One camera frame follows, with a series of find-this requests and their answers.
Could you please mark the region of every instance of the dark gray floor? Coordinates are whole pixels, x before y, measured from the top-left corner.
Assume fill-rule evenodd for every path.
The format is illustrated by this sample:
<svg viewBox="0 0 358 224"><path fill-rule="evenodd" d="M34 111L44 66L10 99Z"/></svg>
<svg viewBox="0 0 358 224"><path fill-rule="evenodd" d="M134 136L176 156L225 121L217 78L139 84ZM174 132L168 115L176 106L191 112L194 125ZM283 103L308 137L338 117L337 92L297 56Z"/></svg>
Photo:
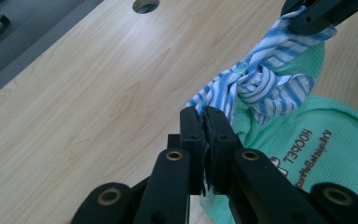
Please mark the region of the dark gray floor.
<svg viewBox="0 0 358 224"><path fill-rule="evenodd" d="M3 0L0 11L0 89L103 0Z"/></svg>

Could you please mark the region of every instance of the bolt hole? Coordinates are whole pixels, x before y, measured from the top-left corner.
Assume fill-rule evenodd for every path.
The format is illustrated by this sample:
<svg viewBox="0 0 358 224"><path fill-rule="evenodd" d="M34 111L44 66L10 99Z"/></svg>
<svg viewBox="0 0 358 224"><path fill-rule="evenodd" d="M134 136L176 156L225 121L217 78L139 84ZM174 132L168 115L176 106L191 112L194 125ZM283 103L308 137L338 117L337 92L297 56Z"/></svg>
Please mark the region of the bolt hole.
<svg viewBox="0 0 358 224"><path fill-rule="evenodd" d="M98 196L98 203L100 205L108 206L117 203L121 198L121 191L119 189L111 188L102 192Z"/></svg>
<svg viewBox="0 0 358 224"><path fill-rule="evenodd" d="M139 14L146 14L154 11L159 5L159 0L136 0L132 9Z"/></svg>
<svg viewBox="0 0 358 224"><path fill-rule="evenodd" d="M257 161L259 159L258 154L253 151L244 151L242 156L248 161Z"/></svg>
<svg viewBox="0 0 358 224"><path fill-rule="evenodd" d="M179 161L183 158L183 154L179 151L170 151L166 154L166 157L170 161Z"/></svg>
<svg viewBox="0 0 358 224"><path fill-rule="evenodd" d="M352 204L351 196L340 189L327 188L324 190L324 197L326 197L330 202L336 203L343 206L349 206Z"/></svg>
<svg viewBox="0 0 358 224"><path fill-rule="evenodd" d="M164 223L167 223L168 215L164 211L159 211L159 212L154 213L152 215L152 217L150 218L150 220L152 221L152 223L155 223L155 224L164 224Z"/></svg>

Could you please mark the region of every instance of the blue striped tie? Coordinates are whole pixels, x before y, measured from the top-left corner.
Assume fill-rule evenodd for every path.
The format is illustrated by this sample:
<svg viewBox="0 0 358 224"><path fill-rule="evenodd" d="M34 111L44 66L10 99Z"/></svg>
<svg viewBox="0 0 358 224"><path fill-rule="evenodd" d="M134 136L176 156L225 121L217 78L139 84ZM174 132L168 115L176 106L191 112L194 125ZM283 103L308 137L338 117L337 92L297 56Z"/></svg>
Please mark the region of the blue striped tie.
<svg viewBox="0 0 358 224"><path fill-rule="evenodd" d="M337 33L330 26L316 35L294 34L287 26L304 9L280 17L247 57L219 73L186 106L195 106L199 114L206 105L216 107L232 122L238 96L261 124L298 109L317 80L307 74L276 76L271 70Z"/></svg>

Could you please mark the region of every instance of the striped fabric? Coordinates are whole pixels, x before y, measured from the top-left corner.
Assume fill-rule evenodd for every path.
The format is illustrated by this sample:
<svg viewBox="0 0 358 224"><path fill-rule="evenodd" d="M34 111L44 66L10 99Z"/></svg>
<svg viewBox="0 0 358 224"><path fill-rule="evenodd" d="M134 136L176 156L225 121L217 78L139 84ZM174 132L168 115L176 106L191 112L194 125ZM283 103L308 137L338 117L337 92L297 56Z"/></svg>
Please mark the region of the striped fabric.
<svg viewBox="0 0 358 224"><path fill-rule="evenodd" d="M334 36L331 26L316 35L296 35L287 26L304 11L280 17L251 53L209 82L186 106L203 113L206 105L225 112L232 123L237 96L251 107L263 124L273 116L298 109L313 89L316 79L307 74L276 76L271 70L291 62L301 52Z"/></svg>

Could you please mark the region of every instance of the light wood surface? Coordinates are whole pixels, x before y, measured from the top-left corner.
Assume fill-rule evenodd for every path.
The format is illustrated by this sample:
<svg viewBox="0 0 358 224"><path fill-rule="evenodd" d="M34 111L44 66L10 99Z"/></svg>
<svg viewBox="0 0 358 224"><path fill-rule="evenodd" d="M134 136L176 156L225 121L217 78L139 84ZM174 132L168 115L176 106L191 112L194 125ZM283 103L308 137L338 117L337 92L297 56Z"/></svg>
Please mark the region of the light wood surface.
<svg viewBox="0 0 358 224"><path fill-rule="evenodd" d="M179 111L245 56L283 0L102 2L0 90L0 223L68 223L106 182L150 175ZM358 13L326 47L314 93L358 109ZM190 223L210 223L192 198Z"/></svg>

